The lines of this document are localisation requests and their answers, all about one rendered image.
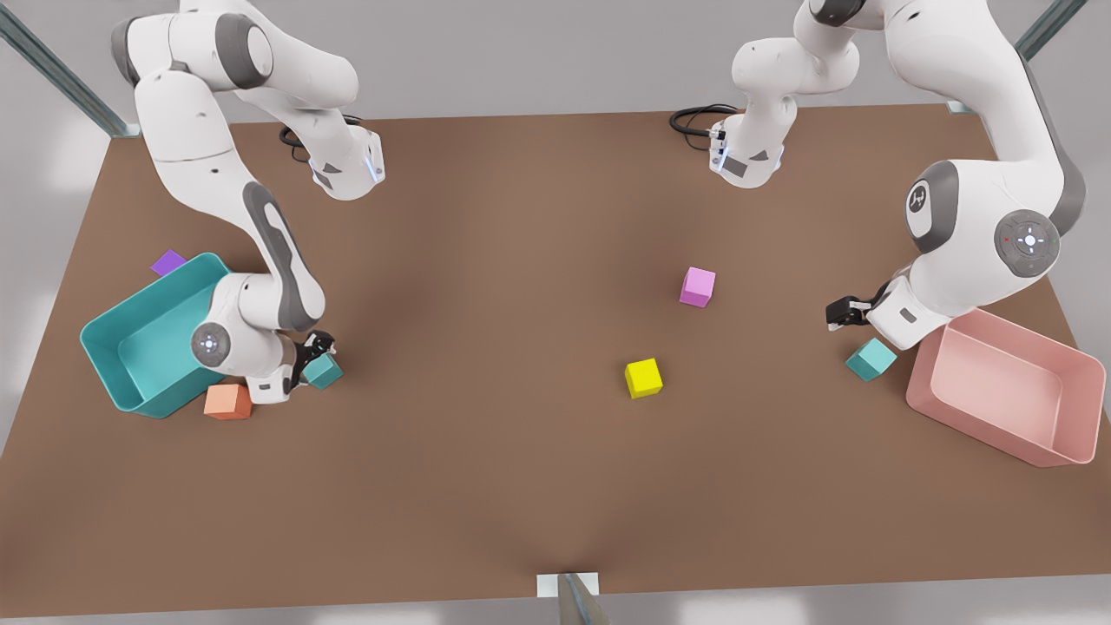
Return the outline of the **yellow cube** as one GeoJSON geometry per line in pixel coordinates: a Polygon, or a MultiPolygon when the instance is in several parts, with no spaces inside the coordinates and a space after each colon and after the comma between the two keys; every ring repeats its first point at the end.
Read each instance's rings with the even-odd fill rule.
{"type": "Polygon", "coordinates": [[[628,363],[624,367],[624,379],[628,395],[631,399],[658,394],[664,385],[655,359],[643,359],[628,363]]]}

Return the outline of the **silver frame post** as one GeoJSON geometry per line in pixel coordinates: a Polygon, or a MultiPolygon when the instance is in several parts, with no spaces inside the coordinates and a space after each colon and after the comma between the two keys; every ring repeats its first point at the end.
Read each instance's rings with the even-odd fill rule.
{"type": "Polygon", "coordinates": [[[1052,0],[1045,11],[1015,41],[1015,51],[1031,61],[1072,20],[1088,0],[1052,0]]]}
{"type": "Polygon", "coordinates": [[[4,3],[0,3],[0,38],[10,46],[28,64],[36,68],[56,87],[61,95],[82,111],[96,127],[102,129],[111,138],[130,138],[141,135],[139,124],[128,124],[109,107],[83,79],[76,75],[63,60],[56,56],[43,40],[36,36],[23,21],[19,19],[4,3]]]}
{"type": "Polygon", "coordinates": [[[614,625],[598,601],[599,574],[536,575],[536,597],[558,599],[558,625],[614,625]]]}

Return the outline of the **pink cube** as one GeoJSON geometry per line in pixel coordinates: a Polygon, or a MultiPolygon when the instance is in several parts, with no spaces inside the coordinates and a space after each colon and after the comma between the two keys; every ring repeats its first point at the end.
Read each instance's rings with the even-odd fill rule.
{"type": "Polygon", "coordinates": [[[708,272],[698,266],[687,269],[679,302],[694,308],[707,308],[712,298],[715,280],[715,272],[708,272]]]}

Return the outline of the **teal cube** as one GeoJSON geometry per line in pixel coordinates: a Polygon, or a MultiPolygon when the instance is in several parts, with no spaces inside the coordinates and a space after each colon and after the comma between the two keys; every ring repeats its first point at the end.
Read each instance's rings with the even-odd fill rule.
{"type": "Polygon", "coordinates": [[[858,379],[870,381],[882,375],[894,363],[897,354],[878,337],[865,341],[845,360],[845,367],[858,379]]]}
{"type": "Polygon", "coordinates": [[[342,376],[344,376],[344,372],[337,364],[333,353],[321,353],[320,356],[306,364],[301,373],[301,381],[316,389],[326,389],[342,376]]]}

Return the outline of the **pink plastic bin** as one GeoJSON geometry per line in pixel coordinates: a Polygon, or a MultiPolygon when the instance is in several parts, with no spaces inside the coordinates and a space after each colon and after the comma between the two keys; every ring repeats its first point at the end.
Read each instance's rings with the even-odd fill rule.
{"type": "Polygon", "coordinates": [[[905,404],[1035,467],[1095,457],[1105,369],[975,309],[919,344],[905,404]]]}

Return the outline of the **orange cube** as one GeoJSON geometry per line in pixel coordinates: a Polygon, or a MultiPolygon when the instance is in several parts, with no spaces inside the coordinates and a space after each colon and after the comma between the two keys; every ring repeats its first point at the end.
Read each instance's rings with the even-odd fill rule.
{"type": "Polygon", "coordinates": [[[250,419],[253,400],[246,386],[219,384],[206,392],[206,415],[221,420],[250,419]]]}

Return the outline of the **teal plastic bin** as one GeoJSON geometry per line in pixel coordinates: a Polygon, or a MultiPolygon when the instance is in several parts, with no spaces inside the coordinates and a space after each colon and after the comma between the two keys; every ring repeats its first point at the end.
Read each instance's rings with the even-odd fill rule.
{"type": "Polygon", "coordinates": [[[88,322],[80,343],[116,409],[164,419],[226,379],[199,363],[191,337],[229,273],[200,253],[88,322]]]}

